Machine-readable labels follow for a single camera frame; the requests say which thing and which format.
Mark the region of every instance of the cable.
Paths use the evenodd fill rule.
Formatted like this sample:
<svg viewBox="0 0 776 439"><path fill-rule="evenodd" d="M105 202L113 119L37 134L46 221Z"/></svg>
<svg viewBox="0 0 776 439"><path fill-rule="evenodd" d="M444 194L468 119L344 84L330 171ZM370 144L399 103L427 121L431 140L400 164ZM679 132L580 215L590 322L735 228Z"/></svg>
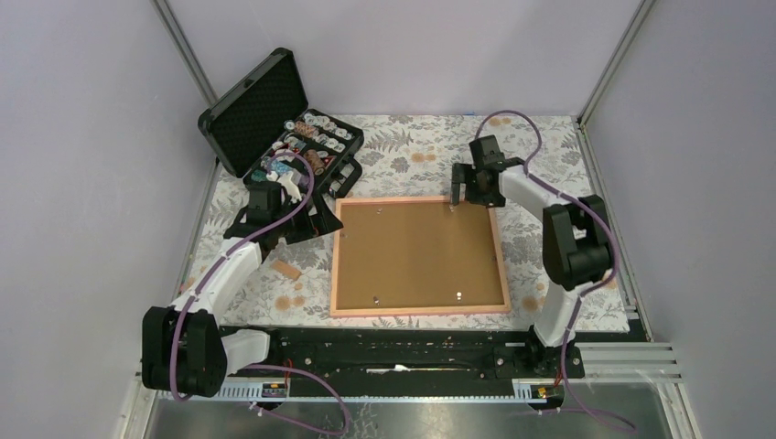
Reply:
<svg viewBox="0 0 776 439"><path fill-rule="evenodd" d="M570 195L567 195L566 193L562 192L561 190L557 189L556 187L552 186L551 184L545 182L541 178L529 173L528 171L528 164L531 162L531 160L536 157L536 155L539 153L539 150L542 148L542 135L539 133L539 127L536 126L536 123L531 120L530 117L526 116L525 114L521 112L516 112L514 110L502 110L499 112L494 112L492 114L489 114L485 117L485 119L482 120L482 123L480 123L480 127L477 128L477 132L474 134L474 138L477 139L480 137L480 134L482 133L482 129L485 127L485 123L492 117L497 116L499 114L514 114L517 116L522 117L531 127L533 128L533 131L536 133L536 139L538 145L536 146L536 149L534 149L530 155L528 155L528 158L525 159L525 162L523 162L523 170L525 172L525 175L530 178L534 183L539 185L544 190L550 192L551 194L560 197L570 203L573 203L575 206L579 207L580 209L584 210L585 213L587 213L590 218L592 218L598 226L604 230L604 233L607 236L607 239L609 239L611 253L612 253L612 259L614 260L614 263L612 264L611 272L609 273L609 276L606 277L603 281L593 284L590 287L586 288L582 293L579 294L579 298L577 299L577 302L574 304L574 311L571 313L571 317L569 318L568 325L566 325L566 330L563 334L563 342L561 343L561 361L560 361L560 369L561 369L561 377L563 378L563 383L566 385L568 394L571 395L571 397L574 399L574 401L577 402L577 405L579 405L578 409L565 409L567 412L585 412L588 415L590 415L593 419L598 421L599 423L608 426L611 429L618 430L627 434L636 434L638 432L636 425L629 421L628 419L614 413L614 412L608 412L605 410L599 410L599 409L590 409L588 408L579 398L574 394L574 391L571 389L571 385L568 382L568 374L566 373L566 362L564 359L566 358L566 351L568 348L568 339L571 336L571 330L574 327L574 324L577 323L577 317L579 316L579 310L582 308L582 299L587 296L588 294L598 290L602 286L608 284L611 282L616 276L617 273L620 271L620 246L618 245L617 241L614 239L614 234L611 232L611 229L609 228L609 225L604 221L596 212L594 212L591 208L588 206L585 206L581 201L579 201L575 197L571 197ZM627 427L622 425L617 425L615 423L610 423L605 420L603 420L603 417L609 417L613 419L617 419L618 421L624 423L627 425Z"/></svg>
<svg viewBox="0 0 776 439"><path fill-rule="evenodd" d="M633 425L631 421L628 421L627 419L625 419L624 416L620 416L616 413L607 412L605 410L599 410L599 409L590 409L590 411L601 415L605 415L605 416L611 416L613 418L620 420L622 423L626 423L627 425L632 425L633 428L636 428L636 426ZM536 415L545 416L547 414L560 414L560 413L566 413L566 412L587 414L587 412L585 412L584 410L578 409L576 407L569 407L567 409L558 407L557 409L548 409L548 410L539 410L539 411L531 410L531 411L525 411L525 412L517 412L517 413L512 413L510 416L536 416Z"/></svg>
<svg viewBox="0 0 776 439"><path fill-rule="evenodd" d="M280 414L280 413L265 411L265 410L261 410L261 409L259 409L260 410L259 413L266 413L266 414L268 414L268 415L270 415L270 416L272 416L274 418L280 419L282 421L286 421L287 423L292 423L294 425L298 425L298 426L303 427L303 428L307 428L308 430L313 431L313 432L318 433L318 434L331 434L333 436L342 436L345 433L347 433L348 430L350 429L350 420L351 420L350 411L348 410L348 407L345 405L345 401L342 400L342 397L337 393L337 391L334 390L333 387L331 387L327 382L325 382L324 380L319 378L317 375L315 375L313 373L310 373L310 372L308 372L306 370L302 370L302 369L286 368L284 366L272 366L272 365L269 365L269 364L252 364L252 365L249 365L249 366L246 366L245 368L243 368L243 370L245 370L245 369L279 370L279 371L282 371L282 372L295 373L297 375L302 375L302 376L305 376L305 377L308 377L308 378L314 380L315 382L317 382L318 384L323 386L324 389L329 391L329 393L331 393L331 396L333 396L334 399L337 400L337 403L339 404L339 407L342 409L342 415L345 418L345 423L342 426L341 430L329 431L329 430L324 430L322 428L318 428L315 425L311 425L309 423L304 423L304 422L296 420L294 418L289 418L288 416L284 416L283 414Z"/></svg>
<svg viewBox="0 0 776 439"><path fill-rule="evenodd" d="M246 236L245 238L238 241L236 244L231 246L229 250L226 251L226 256L221 256L219 259L216 260L216 262L213 263L213 265L210 267L207 273L205 273L204 276L202 276L202 279L199 281L199 284L194 288L194 295L191 295L189 297L189 300L186 301L186 303L183 305L183 308L180 310L180 314L178 314L178 321L175 324L175 332L173 333L172 337L172 349L170 351L170 365L169 365L169 378L170 378L170 392L172 393L173 399L175 401L186 401L188 400L191 395L181 396L180 393L178 393L178 343L180 342L180 333L183 331L183 321L185 320L186 314L189 313L189 309L192 305L194 305L194 301L196 300L196 296L198 296L200 293L202 293L202 288L205 287L205 284L208 283L211 277L218 271L219 267L226 262L226 258L231 256L234 252L236 252L240 247L242 247L245 243L249 242L253 238L256 238L259 235L262 235L264 233L267 233L269 230L274 229L275 227L283 224L284 222L291 220L294 215L299 213L299 211L307 205L307 202L310 201L310 198L312 198L313 195L313 182L315 181L315 174L313 173L313 168L310 166L310 164L307 162L307 160L304 159L301 155L294 154L292 152L283 152L279 154L273 155L269 161L267 162L265 168L269 168L269 165L274 162L278 157L281 156L292 156L297 160L300 160L302 164L307 169L307 174L309 175L309 182L307 183L307 193L305 194L305 197L302 199L301 202L299 202L299 205L294 208L294 210L291 210L287 215L285 215L283 218L273 222L272 224L263 227L259 229L258 231L255 231L254 233L251 233L250 235Z"/></svg>

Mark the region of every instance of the gray wall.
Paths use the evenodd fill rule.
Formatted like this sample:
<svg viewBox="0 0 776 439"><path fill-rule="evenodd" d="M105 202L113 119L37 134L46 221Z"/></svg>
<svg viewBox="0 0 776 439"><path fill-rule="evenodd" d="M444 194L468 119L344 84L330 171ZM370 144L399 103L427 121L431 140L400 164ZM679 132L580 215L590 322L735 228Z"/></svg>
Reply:
<svg viewBox="0 0 776 439"><path fill-rule="evenodd" d="M705 438L776 437L776 3L658 2L589 125Z"/></svg>
<svg viewBox="0 0 776 439"><path fill-rule="evenodd" d="M147 1L0 2L0 437L108 437L213 155Z"/></svg>
<svg viewBox="0 0 776 439"><path fill-rule="evenodd" d="M284 46L313 105L379 114L576 114L638 3L170 1L217 93Z"/></svg>

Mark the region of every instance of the black bracket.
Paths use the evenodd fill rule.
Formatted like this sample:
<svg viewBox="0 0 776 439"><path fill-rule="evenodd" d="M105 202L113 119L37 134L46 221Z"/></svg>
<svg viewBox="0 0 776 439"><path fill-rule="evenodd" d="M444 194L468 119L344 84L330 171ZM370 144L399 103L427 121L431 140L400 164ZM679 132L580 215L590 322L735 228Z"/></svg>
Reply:
<svg viewBox="0 0 776 439"><path fill-rule="evenodd" d="M249 192L248 205L237 212L232 225L223 233L224 239L245 238L281 219L291 209L282 201L285 190L280 183L259 181L246 187ZM290 221L252 240L261 246L264 257L277 246L282 237L286 237L286 243L293 244L342 229L342 222L331 212L323 196L314 192L310 204L312 206L300 210ZM314 215L309 214L312 207L316 210Z"/></svg>
<svg viewBox="0 0 776 439"><path fill-rule="evenodd" d="M609 225L606 205L598 195L580 198ZM584 210L575 204L544 208L542 259L550 279L567 291L603 279L614 263L609 238ZM575 237L574 230L584 231Z"/></svg>
<svg viewBox="0 0 776 439"><path fill-rule="evenodd" d="M480 137L469 143L474 165L453 164L450 203L460 200L460 185L466 185L466 201L492 208L502 208L506 198L499 191L499 174L511 166L523 164L521 158L507 159L499 148L496 136Z"/></svg>
<svg viewBox="0 0 776 439"><path fill-rule="evenodd" d="M143 385L169 391L172 338L180 313L154 306L143 317ZM178 350L178 392L211 397L226 377L226 352L215 318L204 310L188 314L183 321Z"/></svg>
<svg viewBox="0 0 776 439"><path fill-rule="evenodd" d="M497 347L493 350L493 365L498 378L525 378L535 376L556 378L560 373L561 348L545 347L536 336L534 326L528 329L528 337L522 348ZM584 378L585 366L574 341L566 347L566 373L569 378Z"/></svg>

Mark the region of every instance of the floral tablecloth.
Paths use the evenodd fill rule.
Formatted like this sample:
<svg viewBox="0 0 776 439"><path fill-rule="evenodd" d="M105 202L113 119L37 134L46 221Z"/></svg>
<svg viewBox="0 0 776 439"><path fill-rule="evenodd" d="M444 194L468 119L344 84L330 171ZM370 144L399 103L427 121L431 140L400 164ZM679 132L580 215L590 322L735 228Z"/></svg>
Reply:
<svg viewBox="0 0 776 439"><path fill-rule="evenodd" d="M348 195L395 197L446 195L454 162L471 163L469 141L482 116L342 115L363 129L366 139L356 159L363 176ZM534 173L566 193L591 193L572 120L567 116L536 117L544 148L532 162ZM523 120L497 117L483 135L496 134L507 157L527 157L535 148L534 132ZM215 194L194 254L189 278L194 282L221 246L222 234L248 200L242 182L221 170ZM497 209L501 248L512 298L512 311L502 315L397 316L333 318L329 316L333 235L286 246L283 243L253 273L224 316L227 325L308 327L418 327L525 330L541 312L547 291L542 268L541 223L507 202ZM294 282L270 268L275 259L302 271ZM616 284L585 299L577 330L627 331L628 323Z"/></svg>

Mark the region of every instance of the cork board frame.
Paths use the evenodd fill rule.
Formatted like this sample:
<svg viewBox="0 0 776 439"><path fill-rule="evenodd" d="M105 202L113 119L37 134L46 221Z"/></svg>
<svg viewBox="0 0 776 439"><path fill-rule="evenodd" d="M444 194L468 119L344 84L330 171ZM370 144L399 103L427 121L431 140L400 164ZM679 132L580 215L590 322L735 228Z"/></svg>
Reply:
<svg viewBox="0 0 776 439"><path fill-rule="evenodd" d="M345 227L334 234L332 317L512 310L493 209L463 202L453 212L448 197L434 196L339 198L335 212ZM421 234L408 237L415 229ZM415 273L430 263L444 269ZM437 291L437 285L445 291Z"/></svg>

